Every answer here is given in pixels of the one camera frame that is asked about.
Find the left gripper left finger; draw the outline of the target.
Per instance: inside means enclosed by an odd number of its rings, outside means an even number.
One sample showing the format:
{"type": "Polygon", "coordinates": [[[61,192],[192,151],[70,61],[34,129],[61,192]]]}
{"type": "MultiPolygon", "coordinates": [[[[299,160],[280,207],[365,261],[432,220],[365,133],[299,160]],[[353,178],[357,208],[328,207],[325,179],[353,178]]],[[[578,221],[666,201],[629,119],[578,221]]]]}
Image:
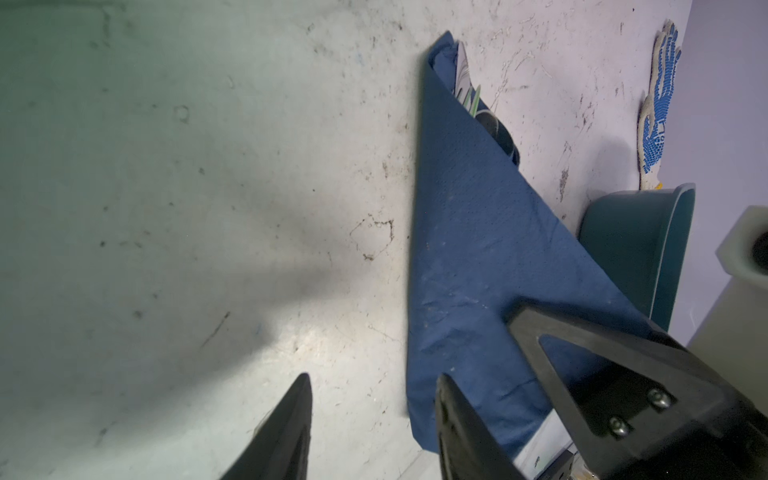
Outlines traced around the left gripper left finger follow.
{"type": "Polygon", "coordinates": [[[222,479],[307,478],[313,394],[301,373],[222,479]]]}

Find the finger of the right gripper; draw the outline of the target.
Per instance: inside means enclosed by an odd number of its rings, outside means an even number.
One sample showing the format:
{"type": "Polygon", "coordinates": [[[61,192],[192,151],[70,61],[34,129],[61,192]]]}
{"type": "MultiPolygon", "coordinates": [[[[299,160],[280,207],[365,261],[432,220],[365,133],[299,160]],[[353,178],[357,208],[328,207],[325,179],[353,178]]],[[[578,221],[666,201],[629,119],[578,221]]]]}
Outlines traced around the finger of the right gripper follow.
{"type": "Polygon", "coordinates": [[[599,474],[599,401],[624,388],[660,385],[675,395],[707,388],[733,389],[686,350],[611,330],[574,317],[526,307],[509,330],[560,416],[585,464],[599,474]],[[544,343],[574,346],[597,358],[600,369],[569,384],[544,343]]]}

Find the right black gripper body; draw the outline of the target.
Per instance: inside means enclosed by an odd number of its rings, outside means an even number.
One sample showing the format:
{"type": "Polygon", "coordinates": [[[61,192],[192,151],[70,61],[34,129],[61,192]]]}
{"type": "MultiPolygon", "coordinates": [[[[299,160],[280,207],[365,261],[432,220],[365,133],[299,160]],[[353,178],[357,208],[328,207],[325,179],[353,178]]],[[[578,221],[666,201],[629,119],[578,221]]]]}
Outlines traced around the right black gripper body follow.
{"type": "Polygon", "coordinates": [[[733,389],[660,385],[599,401],[601,479],[765,479],[767,417],[733,389]]]}

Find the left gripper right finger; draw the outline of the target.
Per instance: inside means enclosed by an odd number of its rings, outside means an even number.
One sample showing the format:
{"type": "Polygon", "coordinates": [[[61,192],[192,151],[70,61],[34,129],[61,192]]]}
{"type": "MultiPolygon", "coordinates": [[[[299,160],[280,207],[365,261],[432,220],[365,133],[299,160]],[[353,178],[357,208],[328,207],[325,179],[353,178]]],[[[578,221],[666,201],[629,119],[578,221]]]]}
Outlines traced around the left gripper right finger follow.
{"type": "Polygon", "coordinates": [[[437,380],[435,414],[443,479],[524,479],[447,374],[437,380]]]}

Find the dark teal plastic tray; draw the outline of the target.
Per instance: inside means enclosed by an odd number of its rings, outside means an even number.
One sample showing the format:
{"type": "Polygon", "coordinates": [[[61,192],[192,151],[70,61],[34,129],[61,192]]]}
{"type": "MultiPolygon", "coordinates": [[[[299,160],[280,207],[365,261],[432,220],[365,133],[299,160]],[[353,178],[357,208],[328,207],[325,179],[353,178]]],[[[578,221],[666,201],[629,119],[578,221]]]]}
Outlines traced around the dark teal plastic tray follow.
{"type": "Polygon", "coordinates": [[[696,202],[696,186],[622,191],[587,208],[579,241],[630,302],[670,328],[696,202]]]}

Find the dark blue paper napkin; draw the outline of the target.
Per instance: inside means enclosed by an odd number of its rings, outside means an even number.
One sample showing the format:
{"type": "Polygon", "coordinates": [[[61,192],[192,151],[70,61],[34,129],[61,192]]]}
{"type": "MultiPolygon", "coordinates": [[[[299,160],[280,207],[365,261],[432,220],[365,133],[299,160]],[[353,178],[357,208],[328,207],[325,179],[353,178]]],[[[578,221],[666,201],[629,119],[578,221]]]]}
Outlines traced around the dark blue paper napkin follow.
{"type": "Polygon", "coordinates": [[[650,326],[456,99],[457,53],[457,42],[443,35],[422,75],[407,408],[415,440],[436,451],[436,383],[447,374],[515,457],[552,409],[507,329],[518,308],[641,337],[650,326]]]}

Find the silver metal spoon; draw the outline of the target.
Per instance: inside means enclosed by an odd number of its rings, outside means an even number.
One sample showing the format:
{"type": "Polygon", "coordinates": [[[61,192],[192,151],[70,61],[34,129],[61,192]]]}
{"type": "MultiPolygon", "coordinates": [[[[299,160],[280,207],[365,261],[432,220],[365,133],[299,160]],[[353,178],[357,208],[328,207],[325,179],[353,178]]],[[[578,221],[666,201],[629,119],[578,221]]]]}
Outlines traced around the silver metal spoon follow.
{"type": "Polygon", "coordinates": [[[504,124],[487,109],[479,110],[475,119],[485,128],[515,166],[520,165],[520,152],[504,124]]]}

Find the silver metal fork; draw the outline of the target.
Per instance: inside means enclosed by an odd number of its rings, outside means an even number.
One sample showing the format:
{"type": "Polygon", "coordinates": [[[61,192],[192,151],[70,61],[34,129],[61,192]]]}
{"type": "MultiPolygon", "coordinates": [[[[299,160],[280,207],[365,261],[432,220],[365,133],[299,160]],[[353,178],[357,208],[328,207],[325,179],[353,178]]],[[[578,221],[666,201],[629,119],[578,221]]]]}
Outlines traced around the silver metal fork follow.
{"type": "Polygon", "coordinates": [[[457,42],[454,96],[472,117],[477,115],[480,88],[475,88],[472,84],[465,45],[461,41],[457,42]]]}

